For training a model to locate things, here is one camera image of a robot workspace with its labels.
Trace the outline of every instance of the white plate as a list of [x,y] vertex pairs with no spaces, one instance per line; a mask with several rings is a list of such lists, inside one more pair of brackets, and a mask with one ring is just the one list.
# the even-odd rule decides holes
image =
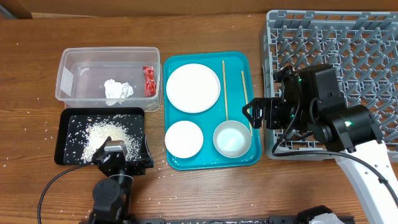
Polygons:
[[195,123],[179,121],[169,127],[164,142],[173,156],[186,159],[200,151],[203,145],[203,133]]
[[176,69],[167,80],[166,94],[171,104],[186,113],[200,113],[213,106],[220,96],[216,73],[197,63]]

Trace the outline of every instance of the red packet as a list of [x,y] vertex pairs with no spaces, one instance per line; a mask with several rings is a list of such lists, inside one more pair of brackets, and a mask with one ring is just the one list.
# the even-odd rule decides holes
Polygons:
[[144,75],[145,75],[144,96],[145,97],[154,96],[156,94],[154,68],[144,66],[142,69],[144,70]]

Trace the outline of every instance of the dish rack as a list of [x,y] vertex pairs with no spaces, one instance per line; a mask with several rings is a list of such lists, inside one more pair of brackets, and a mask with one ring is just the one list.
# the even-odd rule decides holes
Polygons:
[[[347,106],[363,104],[384,135],[391,162],[398,162],[398,12],[273,10],[260,32],[265,97],[278,97],[272,72],[291,65],[329,63],[336,68]],[[324,155],[274,157],[271,149],[284,130],[264,129],[272,159],[323,160]],[[292,131],[287,138],[300,136]],[[275,152],[325,150],[314,138],[284,141]]]

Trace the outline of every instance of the wooden chopstick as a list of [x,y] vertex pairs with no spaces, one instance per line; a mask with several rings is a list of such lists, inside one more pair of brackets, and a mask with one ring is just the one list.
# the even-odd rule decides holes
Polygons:
[[[246,82],[244,81],[244,73],[243,73],[243,71],[241,73],[242,73],[244,99],[246,100],[246,104],[248,104],[248,93],[246,92]],[[249,122],[249,126],[250,126],[250,135],[253,136],[253,128],[251,127],[250,122]]]
[[228,101],[227,101],[227,97],[226,97],[225,62],[224,62],[224,60],[223,60],[223,79],[224,79],[225,114],[226,114],[226,120],[228,120]]

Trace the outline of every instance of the crumpled paper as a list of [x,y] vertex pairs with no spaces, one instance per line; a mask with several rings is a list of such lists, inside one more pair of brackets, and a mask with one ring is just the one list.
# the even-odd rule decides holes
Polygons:
[[[107,99],[125,99],[133,94],[132,86],[128,83],[119,83],[113,79],[107,80],[104,84],[105,96]],[[124,100],[106,100],[108,106],[113,106],[115,103],[122,104]]]

